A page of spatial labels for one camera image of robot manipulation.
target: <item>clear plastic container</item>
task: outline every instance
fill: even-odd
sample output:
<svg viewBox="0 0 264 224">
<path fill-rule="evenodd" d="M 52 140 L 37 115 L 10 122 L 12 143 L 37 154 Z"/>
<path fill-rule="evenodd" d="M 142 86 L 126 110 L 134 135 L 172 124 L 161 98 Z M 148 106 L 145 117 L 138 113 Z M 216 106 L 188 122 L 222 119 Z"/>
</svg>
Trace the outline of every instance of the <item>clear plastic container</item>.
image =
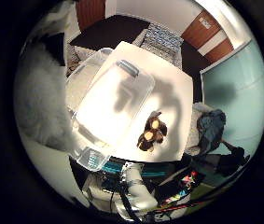
<svg viewBox="0 0 264 224">
<path fill-rule="evenodd" d="M 93 79 L 73 116 L 79 164 L 94 172 L 105 165 L 154 86 L 151 75 L 125 60 Z"/>
<path fill-rule="evenodd" d="M 110 48 L 98 50 L 67 78 L 65 99 L 67 107 L 71 111 L 77 111 L 95 75 L 112 51 Z"/>
</svg>

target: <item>white table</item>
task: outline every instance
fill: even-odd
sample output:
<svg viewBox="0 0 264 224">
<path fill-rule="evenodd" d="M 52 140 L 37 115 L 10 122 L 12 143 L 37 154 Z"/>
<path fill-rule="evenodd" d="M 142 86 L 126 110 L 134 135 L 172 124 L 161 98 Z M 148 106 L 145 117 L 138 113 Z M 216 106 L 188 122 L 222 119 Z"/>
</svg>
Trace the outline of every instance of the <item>white table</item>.
<svg viewBox="0 0 264 224">
<path fill-rule="evenodd" d="M 145 70 L 153 76 L 156 83 L 127 132 L 126 139 L 112 156 L 146 162 L 180 160 L 190 129 L 193 104 L 192 78 L 157 55 L 126 42 L 121 42 L 113 50 L 95 78 L 103 74 L 111 64 L 122 59 Z M 154 144 L 152 152 L 142 151 L 136 144 L 152 111 L 161 111 L 160 120 L 167 125 L 168 134 L 162 144 Z"/>
</svg>

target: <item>dark floor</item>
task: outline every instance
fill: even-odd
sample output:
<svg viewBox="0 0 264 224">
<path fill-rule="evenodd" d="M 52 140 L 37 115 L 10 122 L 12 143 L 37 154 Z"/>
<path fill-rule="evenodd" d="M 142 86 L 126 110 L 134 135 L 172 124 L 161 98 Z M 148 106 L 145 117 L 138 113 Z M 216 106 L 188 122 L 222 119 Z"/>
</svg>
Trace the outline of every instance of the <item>dark floor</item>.
<svg viewBox="0 0 264 224">
<path fill-rule="evenodd" d="M 149 25 L 149 22 L 132 17 L 115 15 L 94 23 L 72 42 L 72 45 L 87 49 L 114 49 L 122 40 L 128 43 Z"/>
<path fill-rule="evenodd" d="M 71 45 L 95 50 L 107 47 L 114 49 L 120 41 L 133 42 L 148 25 L 149 22 L 136 18 L 112 16 L 96 22 L 83 31 L 71 42 Z M 207 67 L 209 63 L 186 41 L 181 46 L 181 54 L 183 71 L 193 79 L 194 102 L 200 102 L 202 99 L 200 71 Z"/>
</svg>

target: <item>wooden door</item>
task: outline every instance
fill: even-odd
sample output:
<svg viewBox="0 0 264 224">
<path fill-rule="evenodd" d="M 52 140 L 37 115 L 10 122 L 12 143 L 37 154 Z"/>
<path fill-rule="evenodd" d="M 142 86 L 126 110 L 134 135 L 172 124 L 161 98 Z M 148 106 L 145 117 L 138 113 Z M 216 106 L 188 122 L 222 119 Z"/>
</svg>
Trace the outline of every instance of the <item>wooden door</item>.
<svg viewBox="0 0 264 224">
<path fill-rule="evenodd" d="M 210 50 L 207 54 L 205 54 L 204 57 L 208 60 L 208 62 L 215 63 L 232 51 L 233 46 L 231 45 L 229 39 L 226 38 L 212 50 Z"/>
<path fill-rule="evenodd" d="M 181 35 L 195 49 L 202 47 L 221 29 L 215 18 L 205 9 Z"/>
<path fill-rule="evenodd" d="M 105 0 L 80 0 L 76 3 L 76 16 L 82 32 L 105 18 Z"/>
</svg>

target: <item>white wall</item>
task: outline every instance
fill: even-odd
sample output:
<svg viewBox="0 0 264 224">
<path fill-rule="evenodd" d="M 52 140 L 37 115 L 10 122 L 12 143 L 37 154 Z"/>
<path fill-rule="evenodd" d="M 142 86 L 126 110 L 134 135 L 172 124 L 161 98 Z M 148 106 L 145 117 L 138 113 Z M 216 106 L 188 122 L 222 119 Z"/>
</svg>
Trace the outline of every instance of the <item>white wall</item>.
<svg viewBox="0 0 264 224">
<path fill-rule="evenodd" d="M 118 0 L 106 0 L 105 1 L 105 17 L 111 17 L 116 14 Z"/>
<path fill-rule="evenodd" d="M 201 13 L 192 0 L 118 0 L 117 14 L 155 21 L 182 34 Z"/>
<path fill-rule="evenodd" d="M 77 23 L 76 18 L 76 6 L 72 5 L 69 16 L 68 16 L 68 27 L 65 31 L 66 34 L 66 41 L 70 42 L 73 40 L 76 36 L 80 34 L 80 30 Z"/>
<path fill-rule="evenodd" d="M 220 30 L 219 32 L 217 32 L 216 35 L 214 35 L 210 40 L 208 40 L 202 47 L 200 47 L 198 49 L 198 52 L 204 56 L 210 50 L 212 50 L 214 47 L 216 47 L 218 44 L 224 41 L 226 38 L 227 36 L 225 32 Z"/>
<path fill-rule="evenodd" d="M 231 44 L 237 49 L 242 43 L 253 38 L 243 18 L 223 0 L 195 0 L 218 21 Z"/>
</svg>

